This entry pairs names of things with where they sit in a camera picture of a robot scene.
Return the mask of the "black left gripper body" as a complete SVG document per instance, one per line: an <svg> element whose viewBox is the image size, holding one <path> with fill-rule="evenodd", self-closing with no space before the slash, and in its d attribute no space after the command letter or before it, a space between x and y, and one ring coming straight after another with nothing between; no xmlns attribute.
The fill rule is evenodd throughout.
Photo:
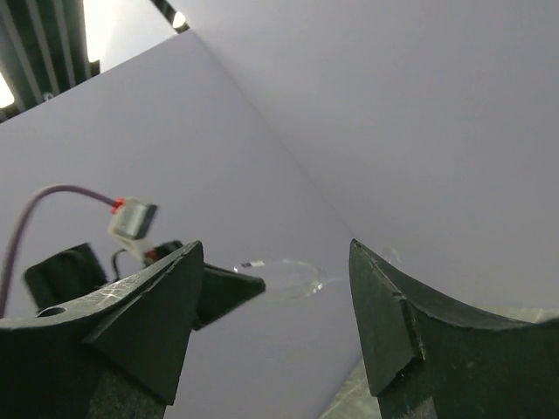
<svg viewBox="0 0 559 419"><path fill-rule="evenodd" d="M179 240L169 241L157 245L154 249L146 253L146 264L153 264L162 258L167 257L169 254L180 249L183 243Z"/></svg>

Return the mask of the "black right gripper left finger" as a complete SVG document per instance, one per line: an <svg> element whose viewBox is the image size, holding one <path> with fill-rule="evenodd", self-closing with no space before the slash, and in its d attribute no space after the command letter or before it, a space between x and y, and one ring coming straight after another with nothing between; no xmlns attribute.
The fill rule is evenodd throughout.
<svg viewBox="0 0 559 419"><path fill-rule="evenodd" d="M200 242L37 317L1 322L4 418L161 418L204 275Z"/></svg>

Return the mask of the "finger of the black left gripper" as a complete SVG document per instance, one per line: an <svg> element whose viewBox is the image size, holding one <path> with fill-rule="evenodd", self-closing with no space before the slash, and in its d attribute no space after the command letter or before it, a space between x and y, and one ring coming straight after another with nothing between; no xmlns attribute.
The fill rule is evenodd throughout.
<svg viewBox="0 0 559 419"><path fill-rule="evenodd" d="M203 329L265 291L262 278L205 264L192 329Z"/></svg>

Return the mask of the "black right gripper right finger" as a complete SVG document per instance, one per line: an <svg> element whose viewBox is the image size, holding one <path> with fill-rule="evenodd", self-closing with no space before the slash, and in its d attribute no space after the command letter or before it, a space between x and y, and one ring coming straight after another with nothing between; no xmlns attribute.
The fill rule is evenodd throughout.
<svg viewBox="0 0 559 419"><path fill-rule="evenodd" d="M369 392L384 418L555 418L558 322L469 306L358 241L349 281Z"/></svg>

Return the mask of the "clear wine glass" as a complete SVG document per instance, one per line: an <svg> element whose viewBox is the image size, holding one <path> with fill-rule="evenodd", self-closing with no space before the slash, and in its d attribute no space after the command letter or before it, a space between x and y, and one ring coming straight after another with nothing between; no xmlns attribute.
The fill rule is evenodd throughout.
<svg viewBox="0 0 559 419"><path fill-rule="evenodd" d="M233 271L263 279L266 290L262 299L273 303L311 298L331 284L349 281L349 275L337 275L294 258L249 260L236 264Z"/></svg>

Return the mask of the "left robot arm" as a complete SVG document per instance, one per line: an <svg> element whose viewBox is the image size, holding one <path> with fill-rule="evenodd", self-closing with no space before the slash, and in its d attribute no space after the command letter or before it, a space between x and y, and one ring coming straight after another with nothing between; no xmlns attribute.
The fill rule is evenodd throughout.
<svg viewBox="0 0 559 419"><path fill-rule="evenodd" d="M25 271L24 281L39 311L109 284L90 244L74 246L33 265ZM265 291L262 278L206 264L193 329L216 322Z"/></svg>

